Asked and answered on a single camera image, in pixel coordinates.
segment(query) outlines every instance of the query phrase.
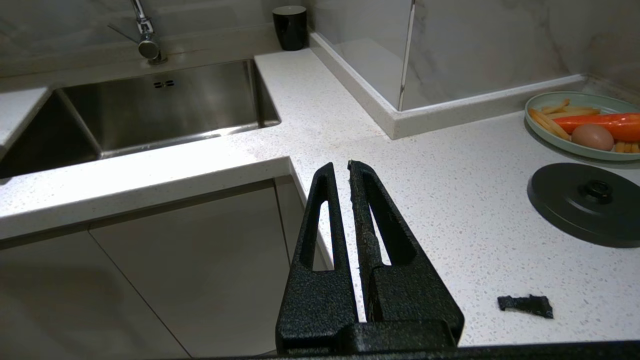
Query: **sink basin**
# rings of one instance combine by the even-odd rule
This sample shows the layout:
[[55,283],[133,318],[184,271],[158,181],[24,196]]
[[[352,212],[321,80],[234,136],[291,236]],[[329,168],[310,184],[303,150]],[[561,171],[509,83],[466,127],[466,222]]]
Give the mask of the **sink basin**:
[[252,60],[53,92],[0,161],[0,178],[280,123]]

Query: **black lid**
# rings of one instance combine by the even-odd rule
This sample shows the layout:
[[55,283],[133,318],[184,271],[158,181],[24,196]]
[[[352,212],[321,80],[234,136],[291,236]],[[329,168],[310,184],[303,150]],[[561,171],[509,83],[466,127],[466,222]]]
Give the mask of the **black lid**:
[[529,200],[551,224],[608,247],[640,247],[640,186],[601,168],[547,165],[531,177]]

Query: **backsplash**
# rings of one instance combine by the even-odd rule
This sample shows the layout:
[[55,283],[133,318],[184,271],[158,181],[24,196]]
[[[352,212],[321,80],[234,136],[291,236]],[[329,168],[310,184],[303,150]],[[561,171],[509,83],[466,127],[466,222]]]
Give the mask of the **backsplash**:
[[402,110],[571,74],[640,91],[638,0],[416,0]]
[[310,24],[398,107],[411,0],[303,0]]
[[[299,0],[141,0],[161,38],[270,23],[277,6]],[[130,0],[0,2],[0,65],[86,47],[128,42],[114,24],[137,36]]]

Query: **egg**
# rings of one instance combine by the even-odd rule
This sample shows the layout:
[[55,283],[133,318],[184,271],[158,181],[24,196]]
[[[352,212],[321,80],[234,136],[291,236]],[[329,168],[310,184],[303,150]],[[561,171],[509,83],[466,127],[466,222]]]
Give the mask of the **egg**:
[[596,124],[580,125],[573,130],[571,141],[598,150],[611,151],[614,140],[611,133]]

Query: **plate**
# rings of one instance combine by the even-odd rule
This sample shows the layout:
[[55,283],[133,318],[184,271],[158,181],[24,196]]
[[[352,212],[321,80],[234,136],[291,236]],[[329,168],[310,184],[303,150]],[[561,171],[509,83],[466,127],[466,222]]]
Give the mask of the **plate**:
[[552,135],[544,130],[537,122],[529,116],[529,109],[542,109],[543,106],[557,106],[563,100],[571,100],[571,106],[590,106],[601,109],[603,114],[611,113],[640,113],[640,108],[628,102],[614,99],[608,96],[586,94],[584,92],[562,91],[548,92],[532,97],[525,105],[525,116],[527,123],[546,142],[562,150],[587,158],[607,160],[607,161],[632,161],[640,160],[640,154],[625,154],[622,152],[603,151],[590,147],[578,145],[565,139]]

